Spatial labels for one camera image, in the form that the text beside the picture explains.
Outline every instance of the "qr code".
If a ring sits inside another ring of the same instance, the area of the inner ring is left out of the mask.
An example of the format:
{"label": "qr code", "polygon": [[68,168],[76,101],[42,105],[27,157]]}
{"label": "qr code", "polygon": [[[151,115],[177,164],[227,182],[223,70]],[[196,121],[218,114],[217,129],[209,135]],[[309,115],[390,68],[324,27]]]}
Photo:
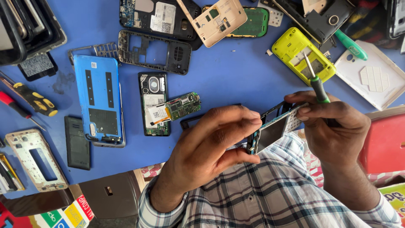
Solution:
{"label": "qr code", "polygon": [[162,32],[170,33],[170,28],[172,24],[167,22],[162,22]]}

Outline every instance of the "blue phone back cover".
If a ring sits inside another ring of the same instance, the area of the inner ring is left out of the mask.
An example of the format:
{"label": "blue phone back cover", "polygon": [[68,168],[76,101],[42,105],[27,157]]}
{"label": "blue phone back cover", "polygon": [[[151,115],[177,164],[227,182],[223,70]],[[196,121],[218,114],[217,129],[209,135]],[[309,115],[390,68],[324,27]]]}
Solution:
{"label": "blue phone back cover", "polygon": [[[85,135],[99,142],[103,136],[120,137],[122,143],[118,62],[114,58],[87,55],[75,55],[73,61]],[[91,135],[92,123],[96,136]]]}

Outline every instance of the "yellow screwdriver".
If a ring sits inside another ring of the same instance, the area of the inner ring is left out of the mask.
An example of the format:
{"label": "yellow screwdriver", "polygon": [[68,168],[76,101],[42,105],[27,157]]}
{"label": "yellow screwdriver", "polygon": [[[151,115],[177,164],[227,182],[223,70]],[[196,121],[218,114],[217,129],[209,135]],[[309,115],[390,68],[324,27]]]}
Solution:
{"label": "yellow screwdriver", "polygon": [[54,116],[58,113],[58,109],[53,105],[51,101],[44,98],[37,92],[28,88],[21,82],[15,83],[10,77],[0,71],[0,81],[6,84],[12,91],[22,97],[28,104],[33,107],[35,112],[39,112],[46,116]]}

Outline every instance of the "person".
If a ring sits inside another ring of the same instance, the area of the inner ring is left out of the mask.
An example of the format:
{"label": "person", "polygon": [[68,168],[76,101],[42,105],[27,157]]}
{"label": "person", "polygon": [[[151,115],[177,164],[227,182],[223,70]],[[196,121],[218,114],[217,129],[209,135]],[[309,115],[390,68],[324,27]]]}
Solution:
{"label": "person", "polygon": [[[297,117],[321,162],[323,189],[307,171],[298,136],[289,133],[259,155],[226,151],[262,121],[243,106],[213,108],[183,132],[160,175],[143,190],[137,227],[401,227],[357,163],[370,119],[329,99],[317,104],[313,91],[284,97],[310,103]],[[324,118],[341,127],[328,127]]]}

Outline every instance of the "yellow phone housing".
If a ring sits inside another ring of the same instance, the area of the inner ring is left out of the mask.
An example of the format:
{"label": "yellow phone housing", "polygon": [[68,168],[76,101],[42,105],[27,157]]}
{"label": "yellow phone housing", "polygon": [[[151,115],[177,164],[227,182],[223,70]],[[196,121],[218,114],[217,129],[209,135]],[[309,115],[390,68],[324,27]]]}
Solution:
{"label": "yellow phone housing", "polygon": [[336,73],[336,67],[316,48],[307,37],[296,27],[288,29],[272,46],[272,52],[283,61],[300,79],[302,79],[308,86],[311,86],[311,81],[307,76],[301,72],[307,68],[307,63],[303,59],[302,51],[305,51],[308,59],[314,68],[313,61],[318,60],[323,66],[323,70],[314,72],[318,77],[325,82]]}

